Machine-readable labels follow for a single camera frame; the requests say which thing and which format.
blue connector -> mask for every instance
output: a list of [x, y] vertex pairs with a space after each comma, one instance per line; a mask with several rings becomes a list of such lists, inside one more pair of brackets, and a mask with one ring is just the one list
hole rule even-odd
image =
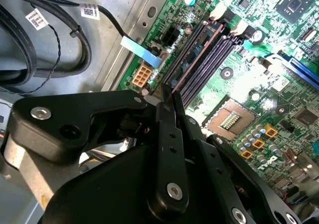
[[279, 54], [279, 55], [284, 60], [287, 61], [284, 63], [284, 65], [288, 69], [296, 73], [304, 81], [306, 81], [308, 84], [312, 85], [314, 88], [316, 88], [319, 91], [319, 77], [317, 74], [309, 70], [307, 66], [305, 66], [303, 63], [298, 61], [295, 57], [288, 56], [286, 54]]

silver screw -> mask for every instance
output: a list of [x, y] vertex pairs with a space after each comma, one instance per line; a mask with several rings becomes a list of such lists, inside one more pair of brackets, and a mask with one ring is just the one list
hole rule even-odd
[[31, 116], [39, 120], [47, 120], [51, 118], [51, 111], [44, 107], [35, 107], [31, 110]]
[[137, 102], [139, 102], [139, 103], [142, 102], [142, 100], [141, 100], [140, 98], [138, 98], [138, 97], [134, 97], [134, 100], [137, 101]]
[[292, 215], [290, 215], [289, 213], [287, 213], [286, 216], [288, 217], [289, 221], [290, 221], [292, 224], [297, 224], [296, 220], [293, 218]]
[[239, 209], [233, 208], [231, 212], [233, 213], [234, 218], [239, 224], [246, 224], [246, 218]]
[[223, 140], [221, 140], [221, 138], [217, 137], [216, 141], [219, 142], [220, 144], [223, 144]]
[[171, 198], [178, 201], [181, 200], [181, 198], [183, 197], [183, 191], [176, 183], [169, 183], [167, 185], [167, 192]]
[[192, 124], [196, 124], [196, 121], [193, 118], [189, 118], [189, 122]]

motherboard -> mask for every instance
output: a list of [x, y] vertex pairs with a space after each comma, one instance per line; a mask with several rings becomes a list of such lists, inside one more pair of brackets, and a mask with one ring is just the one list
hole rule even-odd
[[167, 0], [118, 89], [179, 91], [294, 205], [319, 193], [319, 0]]

barcode label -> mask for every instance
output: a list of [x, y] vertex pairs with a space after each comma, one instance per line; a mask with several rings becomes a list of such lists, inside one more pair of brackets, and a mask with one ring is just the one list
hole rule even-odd
[[44, 16], [37, 8], [33, 12], [25, 16], [25, 18], [34, 26], [37, 31], [49, 25], [48, 21], [44, 18]]
[[82, 17], [100, 20], [100, 13], [97, 5], [83, 3], [80, 4], [80, 9]]

orange capacitor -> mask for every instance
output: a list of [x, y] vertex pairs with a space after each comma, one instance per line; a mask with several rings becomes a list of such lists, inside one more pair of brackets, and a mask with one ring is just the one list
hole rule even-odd
[[292, 148], [288, 148], [288, 149], [287, 149], [287, 154], [288, 154], [288, 157], [289, 157], [290, 159], [292, 159], [292, 160], [297, 159], [297, 155], [296, 155], [296, 153], [293, 151]]

